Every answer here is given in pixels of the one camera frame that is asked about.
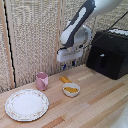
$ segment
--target black device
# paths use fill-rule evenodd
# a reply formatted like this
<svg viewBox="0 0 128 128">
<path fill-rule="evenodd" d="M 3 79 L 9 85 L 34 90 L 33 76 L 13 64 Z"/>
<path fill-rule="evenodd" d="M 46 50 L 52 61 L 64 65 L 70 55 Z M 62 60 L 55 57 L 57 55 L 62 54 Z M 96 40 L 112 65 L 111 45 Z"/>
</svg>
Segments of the black device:
<svg viewBox="0 0 128 128">
<path fill-rule="evenodd" d="M 92 41 L 86 66 L 115 80 L 127 74 L 128 37 L 110 31 L 97 32 Z"/>
</svg>

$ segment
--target wooden countertop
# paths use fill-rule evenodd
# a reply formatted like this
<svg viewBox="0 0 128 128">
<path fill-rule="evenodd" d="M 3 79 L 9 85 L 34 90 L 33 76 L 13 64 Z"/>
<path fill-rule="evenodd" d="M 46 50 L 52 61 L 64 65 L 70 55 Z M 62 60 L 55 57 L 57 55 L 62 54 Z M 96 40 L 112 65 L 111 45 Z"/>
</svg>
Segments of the wooden countertop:
<svg viewBox="0 0 128 128">
<path fill-rule="evenodd" d="M 66 76 L 81 88 L 75 98 L 62 90 Z M 48 111 L 32 122 L 18 122 L 5 112 L 5 102 L 16 91 L 36 89 L 35 82 L 0 94 L 0 128 L 109 128 L 128 101 L 128 75 L 111 80 L 85 65 L 49 77 Z"/>
</svg>

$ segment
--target beige curtain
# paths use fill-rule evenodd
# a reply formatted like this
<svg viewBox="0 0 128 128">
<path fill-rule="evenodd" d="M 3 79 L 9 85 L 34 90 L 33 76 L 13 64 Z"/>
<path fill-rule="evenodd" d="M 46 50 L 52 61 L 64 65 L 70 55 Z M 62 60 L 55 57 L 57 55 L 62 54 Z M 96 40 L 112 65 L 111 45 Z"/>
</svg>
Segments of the beige curtain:
<svg viewBox="0 0 128 128">
<path fill-rule="evenodd" d="M 4 3 L 0 0 L 0 93 L 14 87 Z"/>
</svg>

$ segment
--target plate rim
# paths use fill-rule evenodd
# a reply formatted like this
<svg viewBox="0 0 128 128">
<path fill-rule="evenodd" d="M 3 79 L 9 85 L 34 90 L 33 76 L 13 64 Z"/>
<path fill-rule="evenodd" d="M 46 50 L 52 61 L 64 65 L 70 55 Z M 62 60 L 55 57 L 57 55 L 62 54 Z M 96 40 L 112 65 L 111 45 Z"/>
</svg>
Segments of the plate rim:
<svg viewBox="0 0 128 128">
<path fill-rule="evenodd" d="M 21 92 L 21 91 L 27 91 L 27 90 L 36 91 L 36 92 L 42 93 L 42 94 L 46 97 L 46 99 L 47 99 L 46 110 L 45 110 L 40 116 L 37 116 L 37 117 L 32 118 L 32 119 L 16 119 L 16 118 L 12 117 L 12 116 L 8 113 L 8 111 L 7 111 L 7 102 L 8 102 L 8 101 L 10 100 L 10 98 L 13 97 L 13 95 L 15 95 L 16 93 Z M 14 120 L 16 120 L 16 121 L 34 121 L 34 120 L 36 120 L 36 119 L 42 117 L 42 116 L 47 112 L 48 107 L 49 107 L 49 101 L 48 101 L 47 96 L 46 96 L 43 92 L 41 92 L 41 91 L 39 91 L 39 90 L 35 90 L 35 89 L 23 89 L 23 90 L 14 92 L 12 95 L 10 95 L 10 96 L 8 97 L 8 99 L 6 100 L 6 103 L 5 103 L 5 112 L 7 113 L 7 115 L 8 115 L 9 117 L 11 117 L 12 119 L 14 119 Z"/>
</svg>

